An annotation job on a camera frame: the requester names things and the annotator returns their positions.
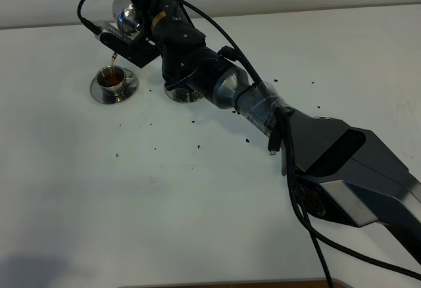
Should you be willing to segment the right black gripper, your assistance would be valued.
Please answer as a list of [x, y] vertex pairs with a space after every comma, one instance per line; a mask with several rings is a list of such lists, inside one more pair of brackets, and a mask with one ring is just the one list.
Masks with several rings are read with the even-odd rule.
[[185, 76], [191, 53], [205, 46], [205, 35], [195, 28], [177, 0], [130, 0], [141, 13], [141, 63], [162, 59], [167, 84]]

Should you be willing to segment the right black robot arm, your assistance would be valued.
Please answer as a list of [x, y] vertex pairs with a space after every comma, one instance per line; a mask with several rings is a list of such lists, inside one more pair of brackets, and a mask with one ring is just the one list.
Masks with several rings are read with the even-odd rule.
[[305, 226], [310, 216], [353, 227], [379, 223], [420, 258], [420, 182], [379, 137], [289, 106], [234, 43], [208, 48], [182, 0], [130, 2], [141, 22], [130, 60], [142, 67], [161, 57], [167, 93], [197, 93], [266, 134], [270, 153], [283, 154], [282, 173]]

